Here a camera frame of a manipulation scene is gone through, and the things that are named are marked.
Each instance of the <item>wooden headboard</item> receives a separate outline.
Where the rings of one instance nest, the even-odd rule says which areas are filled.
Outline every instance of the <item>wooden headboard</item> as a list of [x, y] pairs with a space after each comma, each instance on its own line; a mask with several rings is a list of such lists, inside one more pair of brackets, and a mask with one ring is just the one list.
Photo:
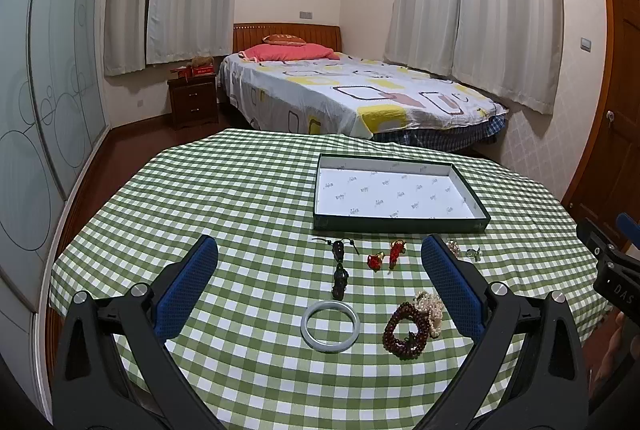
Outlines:
[[264, 37], [274, 33], [299, 36], [307, 42], [342, 51], [340, 26], [294, 22], [241, 22], [234, 24], [234, 53], [261, 44]]

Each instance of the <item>wooden nightstand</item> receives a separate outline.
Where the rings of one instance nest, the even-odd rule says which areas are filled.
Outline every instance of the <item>wooden nightstand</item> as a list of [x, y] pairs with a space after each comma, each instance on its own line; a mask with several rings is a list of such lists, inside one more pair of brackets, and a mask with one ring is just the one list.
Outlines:
[[216, 76], [168, 80], [174, 129], [212, 121], [218, 123]]

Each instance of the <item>pillow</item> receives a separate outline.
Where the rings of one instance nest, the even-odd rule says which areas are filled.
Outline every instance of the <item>pillow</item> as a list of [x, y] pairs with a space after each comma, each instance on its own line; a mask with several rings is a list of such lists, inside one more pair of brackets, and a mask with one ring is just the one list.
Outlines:
[[275, 33], [262, 39], [265, 44], [273, 46], [304, 46], [306, 40], [295, 35], [286, 35], [286, 33]]
[[253, 46], [246, 51], [241, 51], [240, 56], [252, 62], [266, 62], [268, 60], [292, 62], [293, 60], [316, 60], [318, 58], [340, 60], [333, 49], [325, 48], [319, 44], [305, 44], [304, 46], [258, 44], [258, 46]]

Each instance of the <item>blue gripper pad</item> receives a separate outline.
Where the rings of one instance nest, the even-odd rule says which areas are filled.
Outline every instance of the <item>blue gripper pad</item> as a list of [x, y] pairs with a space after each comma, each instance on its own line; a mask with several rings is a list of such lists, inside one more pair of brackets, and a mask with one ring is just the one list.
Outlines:
[[484, 334], [482, 302], [433, 236], [422, 241], [421, 256], [422, 266], [458, 332], [478, 343]]
[[616, 219], [618, 229], [636, 248], [640, 248], [640, 226], [628, 214], [620, 214]]
[[160, 341], [180, 334], [218, 265], [218, 245], [214, 238], [204, 237], [196, 246], [193, 253], [190, 251], [191, 255], [187, 254], [188, 262], [156, 306], [154, 332]]

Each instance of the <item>green checkered tablecloth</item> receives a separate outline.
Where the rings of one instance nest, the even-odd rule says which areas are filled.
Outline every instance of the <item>green checkered tablecloth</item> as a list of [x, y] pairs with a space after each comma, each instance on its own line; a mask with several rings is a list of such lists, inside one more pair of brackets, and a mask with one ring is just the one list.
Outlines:
[[[198, 395], [233, 429], [412, 428], [454, 377], [472, 347], [445, 314], [442, 336], [411, 362], [382, 346], [388, 318], [419, 289], [432, 291], [420, 263], [425, 234], [328, 233], [347, 245], [350, 274], [344, 301], [362, 322], [345, 352], [311, 350], [300, 335], [306, 307], [331, 298], [330, 248], [312, 241], [316, 165], [321, 152], [455, 163], [492, 216], [480, 235], [455, 238], [464, 251], [481, 247], [476, 266], [515, 293], [562, 290], [586, 338], [606, 309], [593, 291], [595, 260], [576, 239], [575, 224], [540, 184], [495, 163], [394, 143], [332, 134], [226, 130], [165, 150], [124, 185], [89, 221], [53, 268], [50, 302], [65, 314], [73, 293], [122, 295], [180, 261], [199, 235], [216, 238], [218, 269], [180, 336], [166, 346]], [[407, 240], [395, 270], [376, 274], [370, 253]], [[321, 312], [315, 335], [337, 341], [346, 318]], [[522, 345], [514, 338], [482, 408], [495, 407]], [[133, 356], [118, 339], [132, 379], [143, 384]]]

